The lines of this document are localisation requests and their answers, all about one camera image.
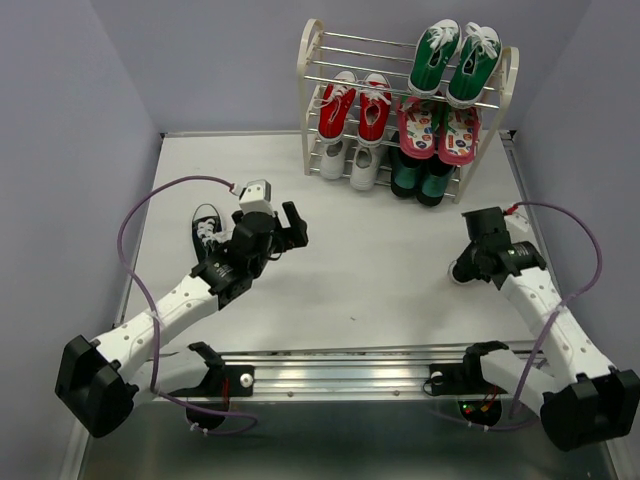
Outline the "white sneaker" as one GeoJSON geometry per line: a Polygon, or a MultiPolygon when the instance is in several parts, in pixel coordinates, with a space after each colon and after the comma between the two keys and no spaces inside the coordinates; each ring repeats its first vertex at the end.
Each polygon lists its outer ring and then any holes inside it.
{"type": "Polygon", "coordinates": [[[349,142],[346,140],[325,146],[319,167],[320,175],[324,179],[336,180],[343,175],[348,149],[349,142]]]}
{"type": "Polygon", "coordinates": [[[384,146],[368,147],[358,144],[352,160],[350,185],[358,191],[373,188],[382,163],[384,146]]]}

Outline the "red sneaker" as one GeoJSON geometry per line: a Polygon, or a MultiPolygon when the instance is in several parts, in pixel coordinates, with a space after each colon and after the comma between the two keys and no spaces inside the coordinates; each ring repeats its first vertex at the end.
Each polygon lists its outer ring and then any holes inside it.
{"type": "Polygon", "coordinates": [[[314,105],[319,109],[318,134],[320,140],[332,145],[338,143],[345,130],[346,118],[356,97],[356,76],[352,71],[339,72],[329,83],[314,105]]]}
{"type": "Polygon", "coordinates": [[[389,88],[387,78],[379,73],[369,73],[361,83],[357,136],[363,146],[376,147],[383,140],[392,104],[389,88]]]}

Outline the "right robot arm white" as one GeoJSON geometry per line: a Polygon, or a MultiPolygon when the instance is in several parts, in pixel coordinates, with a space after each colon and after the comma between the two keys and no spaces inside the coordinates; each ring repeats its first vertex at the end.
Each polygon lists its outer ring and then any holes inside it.
{"type": "Polygon", "coordinates": [[[461,381],[472,390],[492,384],[511,394],[536,414],[561,451],[624,437],[639,406],[639,377],[618,369],[568,306],[599,278],[561,297],[536,247],[513,242],[506,219],[515,211],[490,207],[464,213],[470,243],[451,264],[450,276],[458,284],[493,284],[536,341],[525,360],[501,342],[472,345],[460,366],[461,381]]]}

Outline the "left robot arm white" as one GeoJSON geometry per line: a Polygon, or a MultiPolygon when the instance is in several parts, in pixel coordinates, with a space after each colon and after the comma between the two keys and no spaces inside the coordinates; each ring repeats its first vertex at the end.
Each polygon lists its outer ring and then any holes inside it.
{"type": "Polygon", "coordinates": [[[65,345],[55,393],[92,437],[116,430],[145,393],[163,393],[157,373],[164,345],[248,292],[270,261],[307,246],[307,223],[294,202],[282,209],[287,226],[275,213],[235,212],[230,240],[163,298],[117,329],[65,345]]]}

